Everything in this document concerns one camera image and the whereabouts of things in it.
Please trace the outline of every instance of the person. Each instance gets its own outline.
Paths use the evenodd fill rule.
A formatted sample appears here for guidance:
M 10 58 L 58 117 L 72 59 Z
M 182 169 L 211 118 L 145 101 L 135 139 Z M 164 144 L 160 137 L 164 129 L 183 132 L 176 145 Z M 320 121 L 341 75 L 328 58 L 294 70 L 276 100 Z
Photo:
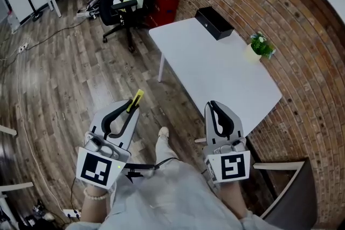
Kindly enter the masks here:
M 176 159 L 167 161 L 136 185 L 121 174 L 109 212 L 107 191 L 88 185 L 80 222 L 70 224 L 67 230 L 278 229 L 247 210 L 238 182 L 221 185 L 218 199 L 199 172 L 177 160 L 168 139 L 168 128 L 161 128 L 156 164 Z

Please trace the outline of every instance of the pearl bracelet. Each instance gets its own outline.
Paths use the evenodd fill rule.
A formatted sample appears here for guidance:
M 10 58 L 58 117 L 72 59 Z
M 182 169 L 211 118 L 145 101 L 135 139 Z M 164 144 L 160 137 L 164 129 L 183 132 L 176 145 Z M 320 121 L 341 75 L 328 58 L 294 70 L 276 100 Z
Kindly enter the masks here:
M 103 196 L 100 196 L 100 197 L 92 197 L 87 193 L 86 189 L 87 188 L 84 189 L 84 195 L 86 198 L 91 199 L 91 200 L 104 200 L 109 196 L 108 193 L 105 193 Z

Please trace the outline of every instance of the forearm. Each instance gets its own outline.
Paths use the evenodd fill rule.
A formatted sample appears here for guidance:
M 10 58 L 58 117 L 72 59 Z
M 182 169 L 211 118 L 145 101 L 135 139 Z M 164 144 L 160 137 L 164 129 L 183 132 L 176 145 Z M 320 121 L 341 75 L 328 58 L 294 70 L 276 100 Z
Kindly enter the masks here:
M 242 219 L 247 215 L 247 207 L 242 197 L 241 188 L 238 182 L 222 184 L 220 187 L 222 202 L 238 218 Z
M 106 190 L 88 185 L 86 192 L 91 197 L 100 197 L 107 193 Z M 80 221 L 102 223 L 107 216 L 107 200 L 92 200 L 85 197 L 81 209 Z

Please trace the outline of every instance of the wooden floor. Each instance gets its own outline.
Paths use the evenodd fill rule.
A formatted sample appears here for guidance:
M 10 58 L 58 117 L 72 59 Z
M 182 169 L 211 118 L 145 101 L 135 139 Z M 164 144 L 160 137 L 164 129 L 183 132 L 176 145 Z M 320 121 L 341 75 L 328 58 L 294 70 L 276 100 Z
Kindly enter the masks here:
M 61 0 L 61 18 L 45 10 L 39 21 L 28 21 L 14 35 L 2 24 L 0 43 L 9 39 L 0 45 L 0 58 L 8 57 L 20 44 L 28 42 L 32 47 L 63 28 L 82 22 L 75 13 L 85 3 L 86 0 Z M 77 149 L 93 115 L 113 101 L 133 97 L 139 88 L 145 95 L 130 146 L 133 160 L 154 162 L 158 131 L 167 126 L 171 145 L 180 158 L 199 171 L 205 169 L 202 146 L 194 144 L 194 139 L 204 137 L 202 117 L 168 67 L 163 81 L 157 82 L 160 52 L 147 30 L 132 32 L 137 51 L 131 54 L 125 32 L 115 33 L 108 37 L 108 43 L 102 43 L 102 34 L 109 29 L 99 18 L 86 20 L 24 51 L 16 60 L 13 55 L 0 61 L 0 124 L 18 131 L 16 137 L 0 134 L 1 182 L 34 183 L 33 188 L 8 193 L 21 216 L 31 213 L 38 198 L 50 211 L 62 214 L 31 155 L 19 111 L 17 84 L 33 153 L 61 208 L 71 208 Z M 72 198 L 76 208 L 81 207 L 82 188 L 83 184 L 77 181 Z M 263 196 L 261 206 L 269 205 L 266 198 Z

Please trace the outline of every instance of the white shoe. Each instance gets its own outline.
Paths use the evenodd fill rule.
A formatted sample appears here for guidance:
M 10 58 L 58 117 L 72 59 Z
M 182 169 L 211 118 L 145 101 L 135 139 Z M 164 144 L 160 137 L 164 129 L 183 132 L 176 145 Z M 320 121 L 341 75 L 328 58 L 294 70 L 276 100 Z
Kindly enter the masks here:
M 162 127 L 158 133 L 158 138 L 165 137 L 169 139 L 169 129 L 167 127 Z

